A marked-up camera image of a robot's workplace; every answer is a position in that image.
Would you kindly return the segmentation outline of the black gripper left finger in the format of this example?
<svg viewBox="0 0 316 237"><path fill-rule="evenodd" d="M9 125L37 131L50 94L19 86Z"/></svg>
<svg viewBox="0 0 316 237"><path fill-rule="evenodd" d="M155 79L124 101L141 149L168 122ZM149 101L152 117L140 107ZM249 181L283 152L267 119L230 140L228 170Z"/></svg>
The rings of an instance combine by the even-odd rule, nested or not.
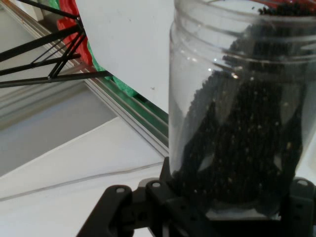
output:
<svg viewBox="0 0 316 237"><path fill-rule="evenodd" d="M132 237L147 228L154 237L205 237L204 218L168 186L169 159L160 177L136 190L108 187L77 234L79 237Z"/></svg>

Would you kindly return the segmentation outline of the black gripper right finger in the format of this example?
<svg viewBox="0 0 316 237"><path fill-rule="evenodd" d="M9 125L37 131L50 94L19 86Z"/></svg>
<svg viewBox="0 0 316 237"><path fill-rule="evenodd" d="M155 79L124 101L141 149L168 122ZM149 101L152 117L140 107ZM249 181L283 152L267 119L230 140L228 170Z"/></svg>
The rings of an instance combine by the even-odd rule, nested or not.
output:
<svg viewBox="0 0 316 237"><path fill-rule="evenodd" d="M283 237L312 237L316 225L316 186L305 178L294 178L280 213Z"/></svg>

